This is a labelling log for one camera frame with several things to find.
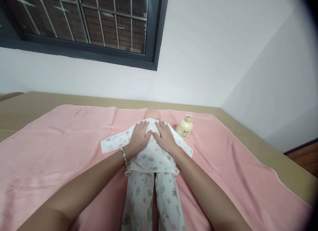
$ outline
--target beige table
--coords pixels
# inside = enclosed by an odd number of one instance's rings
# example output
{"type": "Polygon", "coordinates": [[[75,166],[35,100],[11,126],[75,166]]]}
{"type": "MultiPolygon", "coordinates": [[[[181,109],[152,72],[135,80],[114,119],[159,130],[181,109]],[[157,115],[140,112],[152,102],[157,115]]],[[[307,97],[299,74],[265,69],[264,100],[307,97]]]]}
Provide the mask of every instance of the beige table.
{"type": "Polygon", "coordinates": [[[292,192],[309,205],[314,205],[318,179],[216,107],[29,92],[0,102],[0,142],[62,104],[130,109],[146,107],[213,114],[261,163],[273,168],[292,192]]]}

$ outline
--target pink blanket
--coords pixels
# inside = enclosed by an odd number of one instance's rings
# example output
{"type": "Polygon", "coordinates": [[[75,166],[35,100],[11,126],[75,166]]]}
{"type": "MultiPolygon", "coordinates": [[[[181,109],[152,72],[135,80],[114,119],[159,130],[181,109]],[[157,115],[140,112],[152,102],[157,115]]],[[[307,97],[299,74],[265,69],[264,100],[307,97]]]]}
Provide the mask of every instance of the pink blanket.
{"type": "MultiPolygon", "coordinates": [[[[100,141],[143,119],[145,110],[62,105],[2,142],[0,230],[16,230],[63,184],[110,156],[112,152],[102,154],[100,141]]],[[[160,113],[174,128],[185,114],[160,113]]],[[[221,122],[210,114],[187,114],[194,116],[194,129],[186,140],[193,148],[193,160],[223,189],[253,230],[297,230],[306,221],[311,208],[221,122]]],[[[210,230],[182,172],[177,182],[187,230],[210,230]]],[[[73,229],[120,230],[126,186],[123,167],[73,229]]]]}

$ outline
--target forearm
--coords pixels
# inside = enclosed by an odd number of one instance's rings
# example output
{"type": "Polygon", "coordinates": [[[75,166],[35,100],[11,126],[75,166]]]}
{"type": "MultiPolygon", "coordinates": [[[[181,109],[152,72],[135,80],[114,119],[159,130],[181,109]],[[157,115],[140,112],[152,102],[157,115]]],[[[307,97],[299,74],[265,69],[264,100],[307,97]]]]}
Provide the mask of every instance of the forearm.
{"type": "MultiPolygon", "coordinates": [[[[131,158],[129,147],[125,149],[131,158]]],[[[20,230],[67,230],[71,222],[95,199],[125,163],[121,150],[64,185],[49,198],[20,230]]]]}
{"type": "Polygon", "coordinates": [[[202,210],[216,230],[251,230],[223,190],[196,164],[182,148],[174,158],[190,185],[202,210]]]}

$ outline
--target window frame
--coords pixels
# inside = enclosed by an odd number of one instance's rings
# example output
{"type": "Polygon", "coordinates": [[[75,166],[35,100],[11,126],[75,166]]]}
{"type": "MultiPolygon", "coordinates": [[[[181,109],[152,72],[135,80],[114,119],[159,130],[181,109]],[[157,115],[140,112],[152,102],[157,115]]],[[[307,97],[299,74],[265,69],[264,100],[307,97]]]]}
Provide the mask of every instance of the window frame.
{"type": "Polygon", "coordinates": [[[0,0],[0,47],[62,55],[157,71],[168,0],[148,0],[145,54],[24,33],[0,0]]]}

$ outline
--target white wall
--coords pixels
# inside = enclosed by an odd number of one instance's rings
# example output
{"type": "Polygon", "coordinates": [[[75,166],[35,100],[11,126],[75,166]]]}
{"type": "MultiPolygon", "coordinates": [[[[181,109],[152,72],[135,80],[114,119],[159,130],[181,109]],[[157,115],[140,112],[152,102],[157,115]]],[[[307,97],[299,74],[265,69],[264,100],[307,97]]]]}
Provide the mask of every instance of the white wall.
{"type": "Polygon", "coordinates": [[[281,152],[318,137],[317,41],[308,20],[299,4],[221,106],[281,152]]]}
{"type": "Polygon", "coordinates": [[[0,93],[220,106],[294,0],[169,0],[158,71],[0,48],[0,93]]]}

